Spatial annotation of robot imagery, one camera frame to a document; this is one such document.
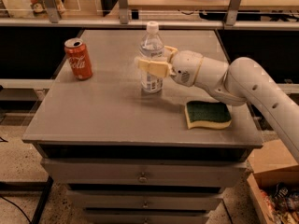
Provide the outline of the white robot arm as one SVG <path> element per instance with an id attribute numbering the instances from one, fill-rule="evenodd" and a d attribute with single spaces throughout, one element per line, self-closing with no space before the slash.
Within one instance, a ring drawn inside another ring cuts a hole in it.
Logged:
<path id="1" fill-rule="evenodd" d="M 135 65 L 153 76 L 198 87 L 227 105 L 251 103 L 299 161 L 299 105 L 252 59 L 240 57 L 226 63 L 168 47 L 163 57 L 136 57 Z"/>

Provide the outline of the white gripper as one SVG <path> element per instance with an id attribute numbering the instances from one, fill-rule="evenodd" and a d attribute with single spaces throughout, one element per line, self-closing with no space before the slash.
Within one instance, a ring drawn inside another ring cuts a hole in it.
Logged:
<path id="1" fill-rule="evenodd" d="M 170 77 L 177 83 L 191 87 L 203 61 L 203 55 L 197 52 L 179 51 L 171 46 L 164 47 L 164 58 L 150 59 L 135 57 L 135 65 L 141 71 L 155 77 Z"/>

